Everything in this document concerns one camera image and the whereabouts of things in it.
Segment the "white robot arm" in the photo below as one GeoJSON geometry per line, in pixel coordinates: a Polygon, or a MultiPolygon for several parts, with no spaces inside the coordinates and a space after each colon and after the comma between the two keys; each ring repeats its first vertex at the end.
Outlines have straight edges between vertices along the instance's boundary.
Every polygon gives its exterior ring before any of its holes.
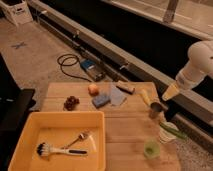
{"type": "Polygon", "coordinates": [[[188,62],[178,72],[175,81],[162,95],[164,101],[177,96],[181,90],[190,90],[198,86],[206,76],[213,79],[213,40],[192,44],[187,52],[188,62]]]}

